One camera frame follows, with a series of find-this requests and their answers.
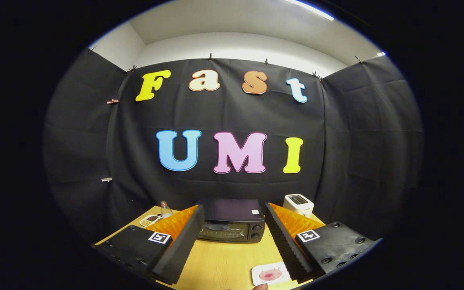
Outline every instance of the white toaster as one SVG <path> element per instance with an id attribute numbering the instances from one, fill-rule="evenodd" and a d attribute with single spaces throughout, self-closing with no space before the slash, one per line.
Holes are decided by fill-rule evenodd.
<path id="1" fill-rule="evenodd" d="M 315 204 L 303 195 L 294 194 L 284 197 L 284 205 L 282 207 L 294 211 L 299 215 L 303 215 L 304 217 L 311 217 Z"/>

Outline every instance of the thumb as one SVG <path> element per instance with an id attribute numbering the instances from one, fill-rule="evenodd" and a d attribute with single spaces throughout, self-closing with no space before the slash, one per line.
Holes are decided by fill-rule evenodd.
<path id="1" fill-rule="evenodd" d="M 267 290 L 267 283 L 255 286 L 252 290 Z"/>

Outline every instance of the white sticker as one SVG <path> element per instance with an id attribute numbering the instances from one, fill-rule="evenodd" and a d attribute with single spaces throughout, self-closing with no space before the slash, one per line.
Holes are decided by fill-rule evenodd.
<path id="1" fill-rule="evenodd" d="M 273 285 L 289 280 L 291 280 L 291 277 L 284 262 L 260 265 L 252 268 L 252 282 L 254 286 L 265 283 Z"/>
<path id="2" fill-rule="evenodd" d="M 310 240 L 314 240 L 319 238 L 320 236 L 313 230 L 309 230 L 303 233 L 299 233 L 298 236 L 302 240 L 302 242 L 309 242 Z"/>
<path id="3" fill-rule="evenodd" d="M 151 235 L 151 237 L 149 237 L 148 240 L 152 241 L 152 242 L 158 242 L 159 244 L 165 244 L 169 237 L 171 235 L 168 235 L 168 234 L 163 234 L 163 233 L 153 233 L 153 235 Z"/>

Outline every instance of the black fabric backdrop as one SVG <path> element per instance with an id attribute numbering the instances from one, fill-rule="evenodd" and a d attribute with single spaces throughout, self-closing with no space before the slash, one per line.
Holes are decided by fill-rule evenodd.
<path id="1" fill-rule="evenodd" d="M 155 97 L 135 101 L 146 73 L 169 69 Z M 215 91 L 192 91 L 199 70 L 219 74 Z M 267 92 L 246 94 L 247 71 L 267 74 Z M 293 99 L 287 79 L 305 85 L 306 103 Z M 107 105 L 110 99 L 118 104 Z M 184 130 L 200 130 L 198 161 L 188 171 L 160 164 L 161 130 L 177 132 L 174 156 L 186 157 Z M 83 53 L 59 83 L 46 120 L 44 158 L 52 192 L 90 242 L 127 224 L 161 200 L 185 209 L 200 197 L 248 198 L 282 205 L 289 193 L 315 203 L 324 222 L 340 221 L 376 239 L 401 214 L 416 187 L 422 127 L 414 96 L 387 57 L 363 61 L 320 82 L 312 75 L 261 62 L 190 59 L 120 70 Z M 228 131 L 240 146 L 267 134 L 266 171 L 217 174 L 213 135 Z M 299 173 L 285 174 L 285 139 L 298 137 Z M 112 177 L 110 183 L 101 178 Z"/>

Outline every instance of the orange gripper pad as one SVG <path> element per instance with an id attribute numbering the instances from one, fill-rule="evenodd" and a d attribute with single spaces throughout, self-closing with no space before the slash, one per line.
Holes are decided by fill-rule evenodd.
<path id="1" fill-rule="evenodd" d="M 148 230 L 155 231 L 158 233 L 168 234 L 171 235 L 173 242 L 175 242 L 176 238 L 186 226 L 188 220 L 191 218 L 195 209 L 198 205 L 191 206 L 188 209 L 184 209 L 183 211 L 179 211 L 174 215 L 164 218 L 151 226 L 148 226 Z"/>
<path id="2" fill-rule="evenodd" d="M 288 231 L 289 235 L 293 238 L 296 242 L 295 237 L 296 234 L 314 230 L 316 228 L 320 228 L 324 226 L 322 222 L 317 222 L 313 219 L 304 217 L 303 215 L 299 215 L 294 211 L 290 211 L 289 209 L 285 209 L 282 206 L 278 206 L 276 204 L 272 204 L 269 202 L 269 205 L 272 207 L 273 211 L 277 214 L 278 218 Z"/>

